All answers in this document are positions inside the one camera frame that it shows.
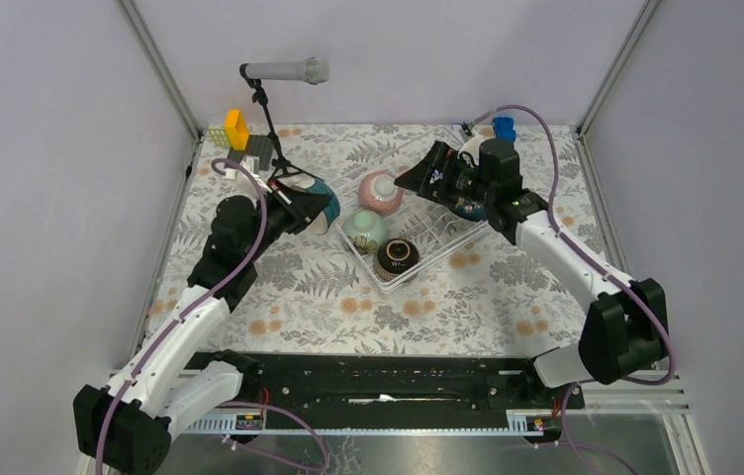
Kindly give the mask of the black glazed patterned bowl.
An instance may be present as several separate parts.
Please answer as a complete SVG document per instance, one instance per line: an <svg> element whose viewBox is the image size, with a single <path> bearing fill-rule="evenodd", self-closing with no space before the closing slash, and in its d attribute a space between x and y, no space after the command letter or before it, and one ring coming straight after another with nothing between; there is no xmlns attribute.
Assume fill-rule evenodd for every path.
<svg viewBox="0 0 744 475"><path fill-rule="evenodd" d="M392 238L376 251L373 270L385 282L405 274L420 263L418 248L404 238Z"/></svg>

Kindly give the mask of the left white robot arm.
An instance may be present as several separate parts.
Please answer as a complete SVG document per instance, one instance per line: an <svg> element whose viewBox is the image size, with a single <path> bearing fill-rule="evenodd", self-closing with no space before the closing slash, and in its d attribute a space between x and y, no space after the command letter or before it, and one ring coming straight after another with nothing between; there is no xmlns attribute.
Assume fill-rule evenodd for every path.
<svg viewBox="0 0 744 475"><path fill-rule="evenodd" d="M211 409L227 401L245 407L262 395L260 363L232 350L216 353L182 385L176 380L255 283L255 260L284 234L327 230L339 213L338 199L320 180L272 181L256 199L233 195L218 204L201 257L166 322L106 385L86 385L74 398L78 446L96 472L153 474L172 441Z"/></svg>

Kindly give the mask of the teal bowl cream interior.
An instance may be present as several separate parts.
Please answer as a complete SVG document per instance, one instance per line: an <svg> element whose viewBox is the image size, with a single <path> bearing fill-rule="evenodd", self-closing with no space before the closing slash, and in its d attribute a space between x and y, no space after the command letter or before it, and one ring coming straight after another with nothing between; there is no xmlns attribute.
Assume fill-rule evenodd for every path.
<svg viewBox="0 0 744 475"><path fill-rule="evenodd" d="M334 191L321 179L308 174L283 178L292 190L294 206L307 219L307 230L317 236L327 233L340 215L340 203Z"/></svg>

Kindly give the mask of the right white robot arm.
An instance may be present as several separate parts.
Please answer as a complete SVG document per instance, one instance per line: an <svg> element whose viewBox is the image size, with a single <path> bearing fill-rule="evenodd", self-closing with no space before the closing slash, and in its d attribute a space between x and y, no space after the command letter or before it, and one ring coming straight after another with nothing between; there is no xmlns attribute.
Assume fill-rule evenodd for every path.
<svg viewBox="0 0 744 475"><path fill-rule="evenodd" d="M543 408L559 387L587 380L610 384L668 357L662 287L653 279L633 279L563 228L549 203L524 187L511 142L486 140L478 154L473 159L435 142L395 183L446 207L461 201L482 206L491 228L546 267L585 311L578 342L530 360L519 382L523 400Z"/></svg>

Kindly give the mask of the light green celadon bowl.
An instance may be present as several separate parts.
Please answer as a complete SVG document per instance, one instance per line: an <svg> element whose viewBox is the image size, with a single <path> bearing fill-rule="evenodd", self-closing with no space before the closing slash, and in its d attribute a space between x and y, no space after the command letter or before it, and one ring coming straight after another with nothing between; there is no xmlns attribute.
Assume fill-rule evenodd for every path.
<svg viewBox="0 0 744 475"><path fill-rule="evenodd" d="M390 238L388 225L374 211L359 209L345 218L341 230L360 255L375 253Z"/></svg>

